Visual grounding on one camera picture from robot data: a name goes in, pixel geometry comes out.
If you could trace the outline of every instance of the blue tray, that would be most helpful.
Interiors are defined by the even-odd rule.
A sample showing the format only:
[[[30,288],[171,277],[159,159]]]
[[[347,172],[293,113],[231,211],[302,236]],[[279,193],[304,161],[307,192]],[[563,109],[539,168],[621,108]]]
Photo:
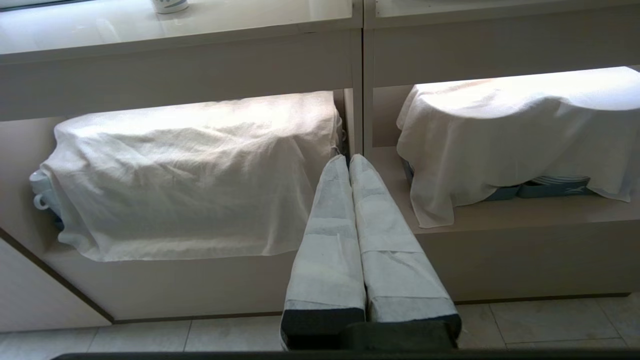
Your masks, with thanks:
[[[409,161],[402,159],[402,165],[404,167],[404,174],[406,176],[406,180],[409,182],[409,185],[413,182],[413,166],[409,164]],[[483,201],[498,201],[498,200],[509,200],[516,197],[516,193],[520,189],[520,185],[508,186],[505,188],[499,188],[496,190],[491,196],[486,198]]]
[[[507,186],[504,188],[498,188],[495,193],[491,194],[488,198],[483,201],[498,201],[498,200],[509,200],[516,197],[516,193],[520,189],[520,185]]]
[[[528,181],[520,187],[517,196],[528,199],[533,197],[553,197],[553,196],[572,196],[572,195],[591,195],[594,194],[587,189],[588,180],[579,181],[577,183],[566,184],[548,184],[542,185],[532,181]]]
[[[409,161],[402,159],[402,165],[404,167],[404,174],[406,176],[406,180],[409,182],[409,185],[413,182],[413,166],[409,164]]]

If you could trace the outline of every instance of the mug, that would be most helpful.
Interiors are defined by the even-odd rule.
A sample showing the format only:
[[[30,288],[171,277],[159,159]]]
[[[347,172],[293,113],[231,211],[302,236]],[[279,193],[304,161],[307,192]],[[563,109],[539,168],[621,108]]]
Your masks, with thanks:
[[[187,0],[152,0],[157,13],[175,13],[189,7]]]

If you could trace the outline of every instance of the white cloth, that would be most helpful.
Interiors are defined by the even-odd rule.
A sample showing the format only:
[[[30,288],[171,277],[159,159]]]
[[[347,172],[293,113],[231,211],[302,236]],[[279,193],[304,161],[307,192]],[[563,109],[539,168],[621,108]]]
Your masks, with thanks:
[[[626,68],[416,85],[397,120],[420,227],[538,176],[588,176],[630,201],[640,74]]]
[[[296,250],[333,156],[331,92],[85,115],[41,165],[58,239],[96,261]]]
[[[371,321],[457,314],[376,169],[356,155],[349,173]]]
[[[347,163],[342,155],[320,177],[305,236],[291,270],[285,310],[365,307],[360,247]]]

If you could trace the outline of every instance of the display case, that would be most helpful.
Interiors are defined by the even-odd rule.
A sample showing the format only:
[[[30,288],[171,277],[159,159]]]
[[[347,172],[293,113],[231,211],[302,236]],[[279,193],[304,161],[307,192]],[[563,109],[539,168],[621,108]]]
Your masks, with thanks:
[[[458,302],[637,291],[640,199],[480,202],[423,229],[396,151],[414,84],[640,63],[639,1],[365,0],[364,153]]]
[[[333,90],[362,151],[360,0],[94,0],[0,14],[0,226],[116,321],[281,311],[295,252],[100,263],[56,241],[28,178],[85,113]]]

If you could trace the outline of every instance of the tiled floor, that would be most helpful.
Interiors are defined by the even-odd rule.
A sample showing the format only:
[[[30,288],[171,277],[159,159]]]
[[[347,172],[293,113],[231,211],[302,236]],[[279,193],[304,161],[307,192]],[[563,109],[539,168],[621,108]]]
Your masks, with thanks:
[[[627,298],[459,306],[460,348],[640,347],[640,293]],[[0,334],[0,360],[69,352],[280,350],[279,316]]]

